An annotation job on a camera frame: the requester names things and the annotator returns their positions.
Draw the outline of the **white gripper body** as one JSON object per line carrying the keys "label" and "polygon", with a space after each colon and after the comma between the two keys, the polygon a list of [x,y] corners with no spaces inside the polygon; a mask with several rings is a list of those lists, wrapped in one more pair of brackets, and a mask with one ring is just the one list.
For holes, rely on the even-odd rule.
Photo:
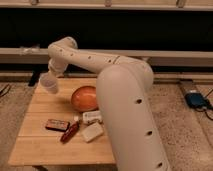
{"label": "white gripper body", "polygon": [[55,59],[50,59],[48,63],[49,72],[55,77],[60,77],[63,75],[63,65]]}

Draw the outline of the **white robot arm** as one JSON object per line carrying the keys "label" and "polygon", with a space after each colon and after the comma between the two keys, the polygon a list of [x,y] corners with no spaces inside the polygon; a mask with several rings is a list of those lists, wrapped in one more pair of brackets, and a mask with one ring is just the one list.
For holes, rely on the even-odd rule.
{"label": "white robot arm", "polygon": [[96,98],[118,171],[172,171],[149,105],[150,65],[127,56],[80,50],[71,37],[48,46],[49,70],[73,64],[98,75]]}

